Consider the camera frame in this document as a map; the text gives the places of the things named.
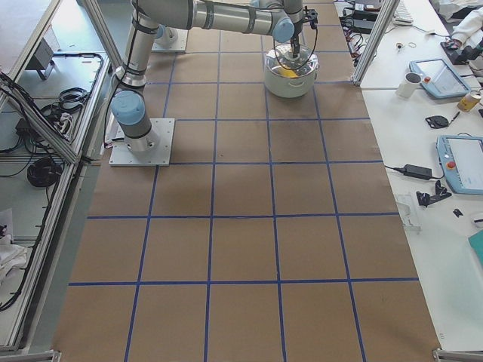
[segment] black clip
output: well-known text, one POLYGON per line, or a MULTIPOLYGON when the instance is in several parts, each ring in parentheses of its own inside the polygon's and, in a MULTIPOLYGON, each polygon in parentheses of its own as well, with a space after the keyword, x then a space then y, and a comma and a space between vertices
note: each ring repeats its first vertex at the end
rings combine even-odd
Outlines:
POLYGON ((307 6, 303 9, 303 23, 310 23, 310 28, 312 30, 317 29, 318 14, 315 9, 309 9, 307 6))
POLYGON ((428 207, 431 204, 435 204, 436 202, 449 198, 450 196, 452 196, 452 194, 448 192, 448 189, 442 186, 441 181, 438 180, 435 184, 435 195, 431 196, 430 194, 426 194, 425 192, 417 191, 416 196, 417 203, 420 206, 428 207))
POLYGON ((460 209, 454 209, 454 210, 453 210, 453 214, 454 214, 456 217, 463 216, 463 213, 461 212, 461 210, 460 210, 460 209))

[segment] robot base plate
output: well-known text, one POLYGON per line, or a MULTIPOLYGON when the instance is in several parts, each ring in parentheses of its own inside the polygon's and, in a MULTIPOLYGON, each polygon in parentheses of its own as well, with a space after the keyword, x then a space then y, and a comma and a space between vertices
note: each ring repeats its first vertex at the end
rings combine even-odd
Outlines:
POLYGON ((155 42, 151 51, 156 53, 185 53, 186 44, 188 43, 188 30, 177 29, 177 31, 178 39, 176 39, 173 44, 170 44, 165 48, 155 42))
MULTIPOLYGON (((133 153, 124 142, 112 147, 109 164, 111 166, 168 166, 173 143, 174 118, 151 118, 152 127, 159 135, 159 144, 147 152, 133 153)), ((118 129, 116 138, 124 138, 118 129)))

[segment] pot lid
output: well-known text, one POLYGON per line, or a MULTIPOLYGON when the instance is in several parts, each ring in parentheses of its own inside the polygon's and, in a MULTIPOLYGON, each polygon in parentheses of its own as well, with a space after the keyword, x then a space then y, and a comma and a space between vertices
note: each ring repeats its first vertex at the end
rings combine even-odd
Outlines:
POLYGON ((290 44, 280 44, 265 56, 265 64, 276 75, 299 78, 318 68, 318 58, 312 50, 300 46, 298 57, 293 57, 290 44))

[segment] keyboard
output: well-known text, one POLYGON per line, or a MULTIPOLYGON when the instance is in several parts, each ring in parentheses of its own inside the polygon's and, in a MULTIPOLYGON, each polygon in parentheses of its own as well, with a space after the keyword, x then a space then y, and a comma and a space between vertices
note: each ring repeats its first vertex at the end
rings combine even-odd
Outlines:
POLYGON ((398 8, 395 9, 392 23, 395 25, 410 26, 413 25, 413 17, 409 14, 403 0, 399 0, 398 8))

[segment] pot handle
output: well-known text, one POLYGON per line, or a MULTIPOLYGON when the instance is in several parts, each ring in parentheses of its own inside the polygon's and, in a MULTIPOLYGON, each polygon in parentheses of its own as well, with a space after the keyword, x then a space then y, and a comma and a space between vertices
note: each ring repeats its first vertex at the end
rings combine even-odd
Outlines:
POLYGON ((294 83, 290 83, 290 82, 288 82, 288 85, 290 85, 291 87, 294 87, 294 88, 300 88, 300 87, 302 87, 304 84, 305 84, 305 82, 304 82, 304 81, 303 81, 302 83, 300 83, 300 84, 294 84, 294 83))

